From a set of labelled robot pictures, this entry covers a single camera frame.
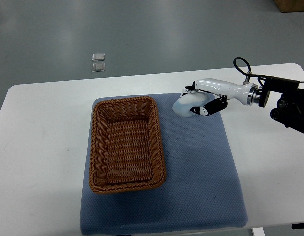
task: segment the gray floor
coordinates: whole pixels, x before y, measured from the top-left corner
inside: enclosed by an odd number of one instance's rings
[[[95,52],[106,53],[104,72],[91,72]],[[0,0],[0,108],[15,84],[226,68],[237,56],[304,70],[304,12],[272,0]]]

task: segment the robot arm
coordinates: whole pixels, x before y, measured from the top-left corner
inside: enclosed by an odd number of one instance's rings
[[[203,107],[192,107],[190,109],[193,113],[208,116],[225,109],[229,99],[235,98],[244,105],[252,105],[255,99],[254,92],[257,88],[258,86],[253,83],[237,85],[223,80],[203,79],[186,86],[181,93],[181,97],[195,92],[213,93],[220,96],[220,98],[208,102]]]
[[[238,59],[247,64],[249,69],[247,73],[241,71],[236,65]],[[186,105],[184,97],[191,93],[213,93],[219,98],[207,102],[204,106],[194,106],[192,100],[189,100],[191,101],[189,103],[190,112],[208,116],[225,109],[227,100],[233,98],[244,105],[258,103],[260,107],[265,107],[270,91],[274,91],[282,93],[282,96],[277,102],[277,108],[271,110],[270,117],[284,124],[285,127],[291,127],[304,133],[304,89],[299,88],[300,81],[252,74],[249,63],[243,58],[235,58],[233,64],[239,72],[246,75],[244,83],[237,85],[216,79],[194,81],[191,85],[186,86],[181,93],[180,99],[184,99],[184,105]],[[257,77],[261,86],[258,87],[257,84],[250,83],[250,77]]]

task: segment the white table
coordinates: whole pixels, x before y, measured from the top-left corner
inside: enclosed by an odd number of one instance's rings
[[[304,81],[296,64],[254,66],[252,71]],[[244,80],[227,68],[10,88],[0,112],[0,236],[80,235],[93,102],[180,93],[201,78]],[[230,100],[221,112],[242,185],[246,228],[304,222],[304,134],[270,118],[279,98],[272,92],[265,108]]]

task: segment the wicker basket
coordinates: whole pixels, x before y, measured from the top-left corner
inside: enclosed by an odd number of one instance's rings
[[[101,101],[93,109],[89,185],[99,194],[152,189],[166,178],[156,102]]]

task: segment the blue cushion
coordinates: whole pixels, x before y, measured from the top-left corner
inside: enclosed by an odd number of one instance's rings
[[[81,199],[82,234],[243,227],[247,213],[220,113],[181,118],[172,111],[179,94],[149,96],[158,105],[166,181],[152,190],[93,193],[88,183],[90,131]],[[116,98],[125,97],[101,98],[93,107]]]

